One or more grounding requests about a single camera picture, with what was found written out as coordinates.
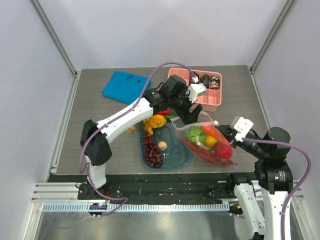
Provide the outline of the green toy melon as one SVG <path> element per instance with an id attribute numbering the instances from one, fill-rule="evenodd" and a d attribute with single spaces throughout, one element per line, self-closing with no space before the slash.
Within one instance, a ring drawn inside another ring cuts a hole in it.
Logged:
<path id="1" fill-rule="evenodd" d="M 207 134 L 203 132 L 203 130 L 200 127 L 192 127 L 188 134 L 187 134 L 187 140 L 193 144 L 205 144 L 207 139 Z"/>

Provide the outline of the toy green onion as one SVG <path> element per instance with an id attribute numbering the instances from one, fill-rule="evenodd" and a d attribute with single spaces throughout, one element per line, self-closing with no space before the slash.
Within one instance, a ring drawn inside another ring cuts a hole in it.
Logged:
<path id="1" fill-rule="evenodd" d="M 195 144 L 197 146 L 205 147 L 205 141 L 206 141 L 207 135 L 200 128 L 195 129 L 193 133 L 195 138 Z"/>

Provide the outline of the red toy apple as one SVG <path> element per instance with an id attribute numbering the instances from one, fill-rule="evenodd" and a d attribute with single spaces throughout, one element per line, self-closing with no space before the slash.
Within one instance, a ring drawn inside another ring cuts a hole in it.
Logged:
<path id="1" fill-rule="evenodd" d="M 214 148 L 215 155 L 223 160 L 230 159 L 233 155 L 233 148 L 230 145 L 226 145 L 218 142 Z"/>

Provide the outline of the yellow toy mango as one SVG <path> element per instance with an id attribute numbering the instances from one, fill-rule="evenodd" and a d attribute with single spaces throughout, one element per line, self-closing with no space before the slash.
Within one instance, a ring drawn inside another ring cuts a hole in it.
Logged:
<path id="1" fill-rule="evenodd" d="M 207 135 L 204 145 L 208 148 L 213 148 L 217 143 L 218 143 L 218 140 L 216 140 L 211 135 Z"/>

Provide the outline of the orange toy carrot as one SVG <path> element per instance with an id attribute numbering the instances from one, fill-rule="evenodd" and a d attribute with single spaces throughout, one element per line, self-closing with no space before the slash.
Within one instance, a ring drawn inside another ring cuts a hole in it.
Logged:
<path id="1" fill-rule="evenodd" d="M 206 134 L 215 138 L 219 143 L 229 146 L 229 141 L 212 125 L 203 125 L 200 127 Z"/>

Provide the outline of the clear zip top bag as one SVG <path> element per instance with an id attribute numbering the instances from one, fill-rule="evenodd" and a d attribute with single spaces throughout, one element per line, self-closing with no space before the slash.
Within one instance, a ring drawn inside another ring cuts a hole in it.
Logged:
<path id="1" fill-rule="evenodd" d="M 178 116 L 170 121 L 178 138 L 196 158 L 219 167 L 238 164 L 232 146 L 218 130 L 219 123 L 208 113 L 200 112 L 197 121 L 192 124 L 184 124 Z"/>

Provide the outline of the red toy lobster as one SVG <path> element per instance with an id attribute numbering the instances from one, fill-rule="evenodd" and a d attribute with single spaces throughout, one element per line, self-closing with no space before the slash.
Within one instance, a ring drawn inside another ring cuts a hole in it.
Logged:
<path id="1" fill-rule="evenodd" d="M 204 160 L 205 162 L 217 166 L 237 166 L 238 164 L 229 159 L 222 159 L 217 156 L 213 151 L 208 151 L 203 148 L 200 148 L 196 144 L 189 142 L 182 136 L 179 136 L 179 139 L 186 145 L 186 147 L 197 157 L 198 159 Z"/>

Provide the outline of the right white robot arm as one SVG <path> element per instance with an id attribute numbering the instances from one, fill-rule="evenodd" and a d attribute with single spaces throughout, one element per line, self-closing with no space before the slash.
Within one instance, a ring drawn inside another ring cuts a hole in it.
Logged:
<path id="1" fill-rule="evenodd" d="M 250 130 L 246 137 L 249 141 L 236 141 L 236 130 L 230 125 L 218 126 L 218 130 L 231 143 L 257 158 L 254 175 L 258 181 L 263 198 L 264 211 L 256 200 L 254 186 L 246 173 L 231 173 L 227 178 L 226 193 L 238 198 L 251 240 L 290 240 L 290 191 L 293 189 L 293 174 L 286 162 L 290 147 L 276 145 L 288 144 L 290 134 L 280 128 L 270 128 L 263 137 L 269 141 L 259 143 L 261 138 Z"/>

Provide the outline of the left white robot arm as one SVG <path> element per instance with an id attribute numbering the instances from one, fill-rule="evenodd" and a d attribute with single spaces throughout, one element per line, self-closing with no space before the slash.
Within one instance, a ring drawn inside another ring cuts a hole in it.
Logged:
<path id="1" fill-rule="evenodd" d="M 97 200 L 106 195 L 106 162 L 112 157 L 110 144 L 120 134 L 166 109 L 174 110 L 184 124 L 193 124 L 203 107 L 200 104 L 194 110 L 191 107 L 206 92 L 202 83 L 187 85 L 181 77 L 172 75 L 158 90 L 145 90 L 141 97 L 114 115 L 98 122 L 86 121 L 80 139 L 80 158 L 87 162 L 89 194 Z"/>

